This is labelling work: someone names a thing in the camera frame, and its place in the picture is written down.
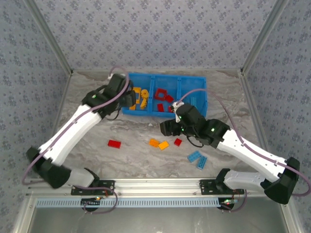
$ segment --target yellow lego piece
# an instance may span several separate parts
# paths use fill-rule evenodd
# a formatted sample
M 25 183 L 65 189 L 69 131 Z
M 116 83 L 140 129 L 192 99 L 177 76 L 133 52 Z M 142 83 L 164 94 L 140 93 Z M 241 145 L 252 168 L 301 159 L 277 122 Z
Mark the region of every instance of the yellow lego piece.
M 145 109 L 146 106 L 147 106 L 147 99 L 143 98 L 140 105 L 140 109 L 143 110 Z
M 150 141 L 149 141 L 149 145 L 153 146 L 153 147 L 157 147 L 159 145 L 159 141 L 151 138 Z
M 143 90 L 141 91 L 141 97 L 144 98 L 144 99 L 149 98 L 149 92 L 148 92 L 148 90 L 143 89 Z
M 136 104 L 134 104 L 132 107 L 129 107 L 129 110 L 135 110 L 136 109 Z
M 169 147 L 169 143 L 167 141 L 164 141 L 159 144 L 159 147 L 161 150 L 164 150 L 166 147 Z
M 136 104 L 139 104 L 140 103 L 140 91 L 141 91 L 141 88 L 140 87 L 133 87 L 133 91 L 135 91 L 135 93 L 138 94 L 138 99 L 136 99 Z

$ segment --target red lego brick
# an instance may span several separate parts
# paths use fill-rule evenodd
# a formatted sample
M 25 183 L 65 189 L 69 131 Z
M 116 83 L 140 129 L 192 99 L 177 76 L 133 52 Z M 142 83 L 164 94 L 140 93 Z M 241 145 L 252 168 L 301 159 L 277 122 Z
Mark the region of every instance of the red lego brick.
M 180 146 L 180 143 L 182 142 L 182 140 L 180 140 L 179 138 L 177 138 L 174 142 L 175 145 L 177 145 L 178 147 Z
M 166 96 L 167 96 L 167 90 L 158 88 L 158 89 L 156 90 L 156 92 L 155 92 L 154 99 L 155 99 L 155 100 L 165 101 Z
M 167 95 L 165 100 L 168 102 L 168 103 L 172 103 L 174 101 L 174 98 L 170 95 Z
M 157 105 L 157 110 L 158 110 L 159 112 L 164 112 L 163 103 L 159 103 L 159 104 Z
M 109 147 L 114 147 L 114 148 L 120 149 L 120 147 L 121 147 L 121 142 L 114 141 L 114 140 L 109 140 L 108 146 L 109 146 Z

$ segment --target wall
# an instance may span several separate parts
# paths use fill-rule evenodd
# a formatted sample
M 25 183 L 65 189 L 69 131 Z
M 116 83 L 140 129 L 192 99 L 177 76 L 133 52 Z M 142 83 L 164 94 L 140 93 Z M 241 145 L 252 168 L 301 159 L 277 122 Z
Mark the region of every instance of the wall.
M 241 67 L 275 0 L 37 0 L 73 69 Z
M 271 152 L 311 179 L 311 2 L 290 0 L 248 73 Z M 306 191 L 298 181 L 297 192 Z M 296 198 L 311 232 L 311 196 Z
M 0 1 L 0 232 L 23 199 L 25 152 L 51 135 L 67 81 L 22 0 Z

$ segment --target gray marble floor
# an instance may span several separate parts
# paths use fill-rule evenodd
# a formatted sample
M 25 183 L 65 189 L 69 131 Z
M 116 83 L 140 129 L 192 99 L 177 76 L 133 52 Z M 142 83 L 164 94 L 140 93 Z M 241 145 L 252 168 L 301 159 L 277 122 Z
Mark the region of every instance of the gray marble floor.
M 258 144 L 240 80 L 236 72 L 221 71 L 170 71 L 180 75 L 205 76 L 210 90 L 223 100 L 238 125 L 243 137 Z M 73 115 L 87 92 L 106 83 L 105 72 L 75 72 L 68 89 L 61 115 L 62 126 Z M 213 97 L 208 99 L 208 118 L 218 118 L 229 124 L 221 105 Z M 74 147 L 65 161 L 69 167 L 88 167 L 101 178 L 169 178 L 169 177 L 215 177 L 222 168 L 239 171 L 253 171 L 239 159 L 212 147 L 199 149 L 192 146 L 184 136 L 180 147 L 173 144 L 176 137 L 164 137 L 159 123 L 164 118 L 129 116 L 121 114 L 115 121 L 102 120 L 93 127 Z M 149 140 L 167 140 L 168 148 L 161 151 L 149 145 Z M 122 142 L 120 149 L 107 146 L 108 140 Z M 199 150 L 207 156 L 204 170 L 196 168 L 196 162 L 189 163 L 187 156 Z

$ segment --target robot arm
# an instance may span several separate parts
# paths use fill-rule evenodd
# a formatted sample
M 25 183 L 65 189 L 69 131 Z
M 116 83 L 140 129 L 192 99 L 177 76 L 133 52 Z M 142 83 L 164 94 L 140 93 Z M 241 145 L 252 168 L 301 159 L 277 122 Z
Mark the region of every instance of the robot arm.
M 298 175 L 278 163 L 299 171 L 298 160 L 278 157 L 243 139 L 244 144 L 254 151 L 276 161 L 275 164 L 271 163 L 248 150 L 239 140 L 237 133 L 228 125 L 217 119 L 205 120 L 194 106 L 182 102 L 178 105 L 174 103 L 172 110 L 175 112 L 175 119 L 160 124 L 161 132 L 165 136 L 182 133 L 187 137 L 194 137 L 203 145 L 234 155 L 258 171 L 237 172 L 224 168 L 216 178 L 218 189 L 264 191 L 272 200 L 282 204 L 288 203 L 298 181 Z
M 82 104 L 78 107 L 72 118 L 55 134 L 48 142 L 41 145 L 39 149 L 31 147 L 27 151 L 27 156 L 30 161 L 33 161 L 40 155 L 40 152 L 47 152 L 34 166 L 37 172 L 48 184 L 53 188 L 59 188 L 64 184 L 72 184 L 83 187 L 92 186 L 94 179 L 98 177 L 88 169 L 69 169 L 62 164 L 66 157 L 79 142 L 79 140 L 97 123 L 110 115 L 114 111 L 119 111 L 121 107 L 133 106 L 136 102 L 136 94 L 132 90 L 133 84 L 129 82 L 129 91 L 125 92 L 120 98 L 111 104 L 90 111 L 91 108 L 99 106 L 108 100 L 115 97 L 125 85 L 125 78 L 122 75 L 114 74 L 110 78 L 108 85 L 103 85 L 96 90 L 93 90 L 85 96 Z M 85 113 L 78 121 L 74 123 L 67 131 L 64 129 L 71 124 L 79 115 Z M 56 138 L 57 140 L 52 148 L 49 148 L 51 143 Z

